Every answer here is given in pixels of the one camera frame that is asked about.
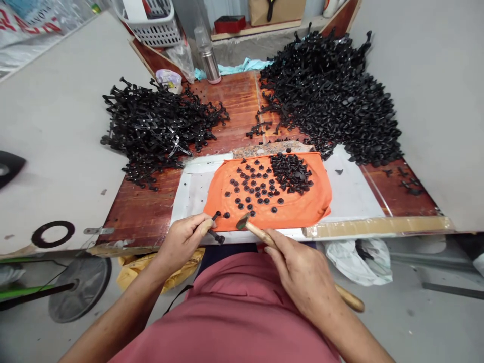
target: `bag with red text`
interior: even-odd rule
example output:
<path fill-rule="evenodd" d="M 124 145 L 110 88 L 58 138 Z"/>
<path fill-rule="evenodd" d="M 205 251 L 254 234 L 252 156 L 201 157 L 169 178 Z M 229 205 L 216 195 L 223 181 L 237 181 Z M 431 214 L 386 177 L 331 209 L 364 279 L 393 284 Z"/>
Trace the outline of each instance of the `bag with red text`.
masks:
<path fill-rule="evenodd" d="M 0 0 L 0 71 L 22 66 L 100 12 L 89 0 Z"/>

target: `metal hinge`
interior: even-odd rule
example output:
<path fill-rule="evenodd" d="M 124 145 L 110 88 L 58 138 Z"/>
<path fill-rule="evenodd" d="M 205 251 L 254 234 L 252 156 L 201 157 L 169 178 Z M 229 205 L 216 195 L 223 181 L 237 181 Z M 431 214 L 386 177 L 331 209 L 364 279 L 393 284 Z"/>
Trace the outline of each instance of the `metal hinge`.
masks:
<path fill-rule="evenodd" d="M 114 228 L 86 228 L 84 234 L 113 234 Z"/>

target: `hand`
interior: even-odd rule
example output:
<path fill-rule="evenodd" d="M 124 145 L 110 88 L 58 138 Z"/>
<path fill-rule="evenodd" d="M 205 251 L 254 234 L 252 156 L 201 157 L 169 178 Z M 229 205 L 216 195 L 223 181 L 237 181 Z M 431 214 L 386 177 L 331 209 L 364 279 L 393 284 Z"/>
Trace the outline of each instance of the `hand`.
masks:
<path fill-rule="evenodd" d="M 171 276 L 192 257 L 207 231 L 216 227 L 212 217 L 200 213 L 180 219 L 171 225 L 165 241 L 153 262 Z"/>
<path fill-rule="evenodd" d="M 265 247 L 281 277 L 282 286 L 299 311 L 316 324 L 344 305 L 329 271 L 326 257 L 283 234 L 267 229 L 277 249 Z"/>

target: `orange towel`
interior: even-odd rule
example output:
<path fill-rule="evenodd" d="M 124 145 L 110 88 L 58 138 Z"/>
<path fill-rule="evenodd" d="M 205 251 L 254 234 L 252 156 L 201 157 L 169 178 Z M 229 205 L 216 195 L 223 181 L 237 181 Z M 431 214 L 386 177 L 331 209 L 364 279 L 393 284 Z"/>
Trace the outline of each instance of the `orange towel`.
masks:
<path fill-rule="evenodd" d="M 275 180 L 275 187 L 281 192 L 278 196 L 269 198 L 269 204 L 258 204 L 255 193 L 250 194 L 244 191 L 242 185 L 243 179 L 237 173 L 237 169 L 241 168 L 242 172 L 250 175 L 245 166 L 248 164 L 256 171 L 255 174 L 264 174 L 267 168 L 271 168 L 270 156 L 260 156 L 247 159 L 247 164 L 241 164 L 242 159 L 226 160 L 215 172 L 210 189 L 208 191 L 208 201 L 205 205 L 204 212 L 214 215 L 217 210 L 222 213 L 222 216 L 217 218 L 217 228 L 214 231 L 234 231 L 237 230 L 237 222 L 249 212 L 247 204 L 252 204 L 255 216 L 251 217 L 251 221 L 259 228 L 302 228 L 309 227 L 316 224 L 321 218 L 331 213 L 329 204 L 331 203 L 332 192 L 329 183 L 328 175 L 324 169 L 321 156 L 318 152 L 313 153 L 296 153 L 299 159 L 304 159 L 304 164 L 307 164 L 308 170 L 311 170 L 312 175 L 309 180 L 313 181 L 313 186 L 308 192 L 303 195 L 296 193 L 288 193 L 283 191 L 276 181 L 273 173 L 268 174 L 267 179 L 251 179 L 255 180 L 257 185 L 261 183 L 266 184 L 266 190 L 269 191 L 269 180 Z M 259 165 L 254 165 L 254 161 L 259 160 L 260 164 L 264 166 L 264 170 L 259 170 Z M 230 184 L 230 180 L 235 179 L 239 182 L 240 192 L 235 193 L 235 186 Z M 231 192 L 230 197 L 225 196 L 225 192 Z M 246 197 L 251 197 L 251 201 L 247 203 Z M 235 199 L 240 198 L 241 203 L 244 204 L 243 209 L 239 209 L 235 203 Z M 268 198 L 267 195 L 261 195 L 261 198 Z M 279 204 L 277 200 L 284 199 L 284 204 Z M 277 213 L 272 213 L 271 208 L 276 207 Z M 223 218 L 225 212 L 230 213 L 230 218 Z"/>

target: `black rubber ring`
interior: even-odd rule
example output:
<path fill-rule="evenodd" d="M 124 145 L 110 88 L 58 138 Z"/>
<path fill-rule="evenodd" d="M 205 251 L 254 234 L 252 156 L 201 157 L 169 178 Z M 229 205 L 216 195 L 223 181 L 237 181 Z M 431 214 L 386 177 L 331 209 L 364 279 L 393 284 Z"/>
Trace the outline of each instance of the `black rubber ring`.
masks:
<path fill-rule="evenodd" d="M 58 227 L 58 226 L 67 228 L 67 234 L 56 242 L 44 241 L 42 238 L 43 233 L 52 227 Z M 50 223 L 44 224 L 42 227 L 36 230 L 32 235 L 31 241 L 34 245 L 40 248 L 57 247 L 66 243 L 68 240 L 70 240 L 75 230 L 76 229 L 74 228 L 74 225 L 70 222 L 66 222 L 66 221 L 50 222 Z"/>

